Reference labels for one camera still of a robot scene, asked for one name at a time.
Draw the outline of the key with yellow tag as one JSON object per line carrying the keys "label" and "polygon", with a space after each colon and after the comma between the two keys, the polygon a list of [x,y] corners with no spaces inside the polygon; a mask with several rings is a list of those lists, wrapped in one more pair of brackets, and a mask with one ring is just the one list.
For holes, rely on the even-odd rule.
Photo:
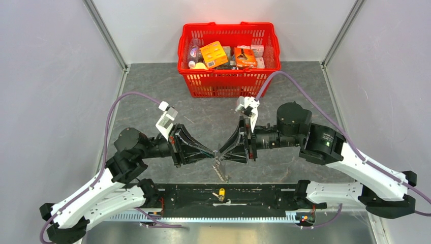
{"label": "key with yellow tag", "polygon": [[220,202],[224,202],[225,194],[226,194],[226,190],[224,188],[220,188],[218,193],[215,193],[215,192],[212,193],[212,195],[214,195]]}

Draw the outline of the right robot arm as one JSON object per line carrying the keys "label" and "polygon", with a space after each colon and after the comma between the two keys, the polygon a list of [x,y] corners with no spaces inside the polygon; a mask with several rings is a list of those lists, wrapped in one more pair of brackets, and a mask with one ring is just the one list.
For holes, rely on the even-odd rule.
{"label": "right robot arm", "polygon": [[398,172],[376,161],[370,164],[360,158],[336,130],[312,122],[312,113],[295,102],[285,103],[276,111],[276,124],[258,126],[252,111],[246,109],[236,131],[220,148],[223,159],[247,163],[263,149],[298,147],[299,157],[307,162],[338,170],[351,183],[324,184],[300,180],[293,194],[299,208],[329,203],[364,207],[386,219],[413,214],[415,198],[408,195],[407,184],[414,184],[412,171]]}

